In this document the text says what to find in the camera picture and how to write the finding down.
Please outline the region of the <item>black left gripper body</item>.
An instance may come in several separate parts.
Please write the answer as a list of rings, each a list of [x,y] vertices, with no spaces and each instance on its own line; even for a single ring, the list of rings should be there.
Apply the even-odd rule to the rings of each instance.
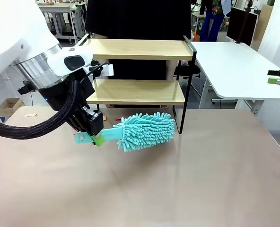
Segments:
[[[47,103],[55,111],[60,111],[65,105],[67,99],[71,100],[73,96],[73,80],[65,80],[57,85],[39,90],[39,93],[47,100]],[[90,114],[86,113],[84,108],[88,108],[86,99],[94,93],[92,83],[87,79],[78,82],[78,95],[74,109],[69,111],[70,116],[66,119],[73,129],[79,132],[94,132],[95,125],[92,122]]]

